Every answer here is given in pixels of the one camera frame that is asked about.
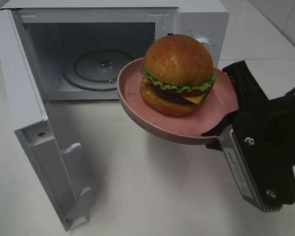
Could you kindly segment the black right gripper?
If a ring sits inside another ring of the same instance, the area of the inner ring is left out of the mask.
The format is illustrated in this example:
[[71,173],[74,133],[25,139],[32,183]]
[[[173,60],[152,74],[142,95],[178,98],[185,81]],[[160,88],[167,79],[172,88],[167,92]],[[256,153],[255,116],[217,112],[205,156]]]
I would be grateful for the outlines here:
[[223,116],[202,137],[207,149],[222,150],[218,137],[230,125],[257,190],[266,204],[295,202],[295,87],[269,100],[244,60],[222,69],[230,78],[238,110]]

